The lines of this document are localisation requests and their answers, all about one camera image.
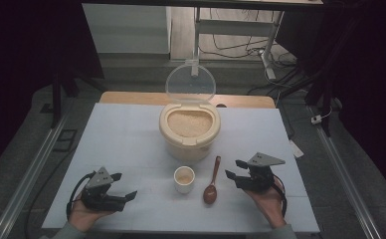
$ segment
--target white cup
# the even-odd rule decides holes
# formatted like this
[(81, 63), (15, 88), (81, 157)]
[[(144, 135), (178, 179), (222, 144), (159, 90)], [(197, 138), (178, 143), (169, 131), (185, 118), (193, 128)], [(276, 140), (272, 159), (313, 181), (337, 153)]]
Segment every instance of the white cup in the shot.
[(193, 189), (194, 171), (188, 166), (181, 166), (174, 172), (175, 189), (188, 193)]

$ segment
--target brown spoon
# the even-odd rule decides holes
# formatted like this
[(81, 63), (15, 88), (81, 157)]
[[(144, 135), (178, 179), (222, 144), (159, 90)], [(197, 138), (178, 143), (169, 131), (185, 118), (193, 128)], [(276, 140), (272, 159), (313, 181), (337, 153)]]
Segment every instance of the brown spoon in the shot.
[(205, 188), (205, 191), (203, 192), (203, 200), (207, 204), (212, 204), (217, 199), (217, 188), (215, 187), (215, 179), (217, 177), (220, 162), (221, 157), (217, 156), (217, 158), (215, 158), (214, 174), (212, 176), (211, 184), (209, 184), (209, 186), (207, 186)]

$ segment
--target gray sleeve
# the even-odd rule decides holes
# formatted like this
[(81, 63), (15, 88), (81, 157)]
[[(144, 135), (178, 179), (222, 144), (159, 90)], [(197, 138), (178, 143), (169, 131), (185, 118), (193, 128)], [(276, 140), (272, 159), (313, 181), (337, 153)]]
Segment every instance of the gray sleeve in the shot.
[[(86, 234), (79, 231), (69, 222), (66, 222), (66, 225), (57, 232), (57, 234), (51, 238), (51, 239), (83, 239), (85, 238)], [(41, 237), (40, 239), (49, 239), (46, 236)]]
[(272, 230), (270, 239), (296, 239), (295, 233), (292, 231), (290, 224)]

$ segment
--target cup rim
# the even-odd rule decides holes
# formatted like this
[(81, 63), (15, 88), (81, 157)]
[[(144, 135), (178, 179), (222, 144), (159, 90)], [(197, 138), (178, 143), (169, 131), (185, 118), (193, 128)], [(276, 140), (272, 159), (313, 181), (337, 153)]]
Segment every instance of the cup rim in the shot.
[[(181, 170), (181, 169), (183, 169), (183, 168), (187, 168), (187, 169), (190, 170), (190, 171), (192, 172), (192, 174), (193, 174), (192, 180), (191, 180), (189, 183), (181, 183), (181, 182), (179, 182), (179, 181), (177, 180), (177, 178), (175, 177), (175, 174), (177, 174), (177, 171), (178, 171), (178, 170)], [(194, 173), (193, 168), (191, 168), (191, 167), (189, 167), (189, 166), (180, 166), (180, 167), (178, 167), (177, 169), (175, 169), (175, 171), (174, 171), (174, 181), (175, 181), (176, 183), (180, 184), (180, 185), (183, 185), (183, 186), (187, 186), (187, 185), (192, 184), (193, 181), (194, 181), (194, 179), (195, 179), (195, 177), (196, 177), (196, 175), (195, 175), (195, 173)]]

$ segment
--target gray carpet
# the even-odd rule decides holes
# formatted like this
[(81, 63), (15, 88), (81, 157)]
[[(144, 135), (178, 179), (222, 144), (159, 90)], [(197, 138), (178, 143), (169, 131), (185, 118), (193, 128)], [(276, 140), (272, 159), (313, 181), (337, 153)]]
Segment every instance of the gray carpet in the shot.
[[(166, 76), (168, 76), (175, 65), (177, 64), (170, 64), (170, 66), (165, 67), (105, 68), (106, 80), (101, 81), (101, 83), (113, 91), (164, 92)], [(217, 94), (245, 95), (249, 89), (266, 83), (263, 78), (261, 65), (236, 66), (224, 66), (213, 63), (205, 64), (205, 67), (211, 71), (217, 81)], [(279, 76), (286, 72), (287, 70), (285, 69), (277, 70)], [(94, 104), (100, 98), (100, 92), (92, 86), (79, 80), (77, 80), (77, 83), (81, 92), (76, 98), (73, 111), (64, 126), (64, 129), (76, 130), (76, 137), (72, 147), (75, 147), (79, 142)], [(268, 89), (270, 88), (253, 91), (252, 95), (264, 95)], [(320, 235), (313, 235), (312, 237), (324, 239), (366, 238), (356, 213), (349, 203), (347, 195), (321, 143), (316, 128), (310, 123), (311, 114), (304, 104), (304, 96), (304, 92), (297, 92), (278, 102), (278, 108), (283, 115), (289, 135), (304, 152), (304, 156), (297, 160), (297, 164), (317, 223), (321, 229)], [(40, 113), (43, 106), (51, 102), (51, 87), (41, 89), (34, 94), (31, 111), (0, 158), (0, 216), (51, 125), (52, 115)], [(386, 181), (367, 154), (344, 129), (337, 115), (338, 110), (335, 108), (335, 111), (330, 116), (331, 138), (378, 225), (381, 235), (383, 238), (386, 238)], [(63, 150), (68, 146), (69, 143), (66, 141), (57, 142), (55, 149)], [(28, 226), (30, 238), (39, 238), (41, 235), (54, 235), (54, 231), (43, 230), (41, 225), (72, 159), (71, 153), (59, 166), (59, 169), (45, 188), (42, 188), (42, 186), (52, 169), (59, 164), (66, 154), (68, 153), (65, 151), (53, 151), (50, 154), (8, 238), (25, 237), (26, 216), (35, 195), (41, 189), (43, 190), (31, 211)], [(140, 237), (175, 238), (176, 235), (170, 237), (169, 235), (121, 235), (93, 232), (88, 238)], [(183, 238), (208, 237), (200, 235), (183, 236)], [(209, 236), (209, 238), (245, 238), (245, 236)]]

